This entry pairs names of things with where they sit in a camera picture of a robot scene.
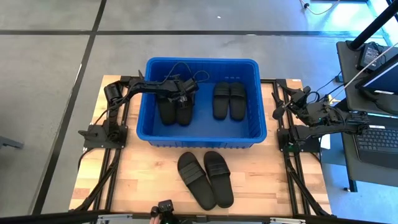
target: metal pole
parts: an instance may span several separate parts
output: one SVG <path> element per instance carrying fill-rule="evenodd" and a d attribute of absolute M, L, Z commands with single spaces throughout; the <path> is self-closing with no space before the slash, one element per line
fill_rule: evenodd
<path fill-rule="evenodd" d="M 398 12 L 398 0 L 392 2 L 349 46 L 356 50 Z"/>

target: wooden tabletop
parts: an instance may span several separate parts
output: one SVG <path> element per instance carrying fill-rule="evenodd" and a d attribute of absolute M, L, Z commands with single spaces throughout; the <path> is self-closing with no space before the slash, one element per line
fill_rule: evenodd
<path fill-rule="evenodd" d="M 118 75 L 105 75 L 96 102 L 93 122 L 106 109 L 103 88 L 120 79 Z M 287 80 L 291 88 L 302 88 L 300 80 Z M 141 94 L 131 99 L 127 125 L 129 132 L 126 147 L 122 150 L 111 210 L 113 212 L 149 213 L 159 201 L 171 199 L 175 214 L 189 215 L 292 215 L 289 189 L 282 153 L 279 151 L 276 129 L 272 118 L 275 109 L 271 97 L 272 85 L 262 84 L 262 99 L 266 112 L 267 138 L 249 149 L 204 149 L 154 147 L 137 137 L 136 126 Z M 229 208 L 215 207 L 210 211 L 200 208 L 177 172 L 181 154 L 190 151 L 203 166 L 207 151 L 219 152 L 231 171 L 234 204 Z M 82 160 L 73 191 L 70 208 L 76 208 L 98 182 L 104 149 L 94 149 Z M 309 153 L 301 153 L 305 184 L 317 202 L 327 212 L 329 200 L 319 162 Z M 100 208 L 104 208 L 107 190 L 103 191 Z M 300 191 L 295 186 L 299 212 L 303 213 Z"/>

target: black desk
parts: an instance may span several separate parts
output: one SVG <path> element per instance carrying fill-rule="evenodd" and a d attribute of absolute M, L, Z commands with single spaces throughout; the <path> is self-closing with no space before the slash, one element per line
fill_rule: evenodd
<path fill-rule="evenodd" d="M 360 52 L 354 52 L 350 50 L 347 47 L 346 42 L 337 43 L 337 52 L 340 61 L 341 73 L 343 75 L 344 82 L 346 83 L 359 72 L 355 68 L 355 65 L 358 62 Z M 395 54 L 398 54 L 398 49 L 391 49 L 386 54 L 387 60 Z M 374 103 L 359 97 L 359 93 L 354 87 L 355 83 L 356 81 L 354 81 L 346 89 L 346 99 L 338 103 L 337 106 L 339 106 L 339 108 L 347 107 L 350 111 L 367 111 L 368 113 L 387 114 L 383 111 L 380 111 L 374 105 Z M 398 101 L 398 96 L 386 95 L 383 100 L 390 100 L 390 102 Z M 396 103 L 394 106 L 395 107 L 393 108 L 398 110 L 398 103 Z M 396 178 L 398 177 L 397 169 L 389 169 L 361 162 L 356 153 L 353 137 L 344 133 L 342 134 L 342 137 L 349 178 L 349 190 L 351 192 L 357 191 L 355 180 L 398 187 L 398 178 Z"/>

